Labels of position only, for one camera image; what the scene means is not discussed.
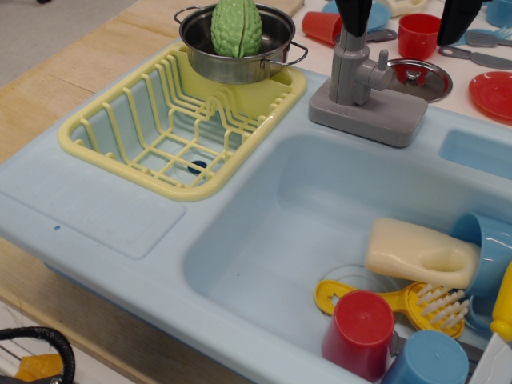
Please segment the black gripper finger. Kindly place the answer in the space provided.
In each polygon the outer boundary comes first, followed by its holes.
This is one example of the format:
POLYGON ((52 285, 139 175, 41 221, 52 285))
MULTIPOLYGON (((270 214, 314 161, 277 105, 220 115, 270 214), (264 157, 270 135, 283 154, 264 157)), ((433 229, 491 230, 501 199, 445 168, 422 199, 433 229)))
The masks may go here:
POLYGON ((448 46, 459 41, 481 7, 481 0, 445 0, 437 44, 448 46))
POLYGON ((364 35, 372 7, 371 0, 336 0, 342 25, 355 37, 364 35))

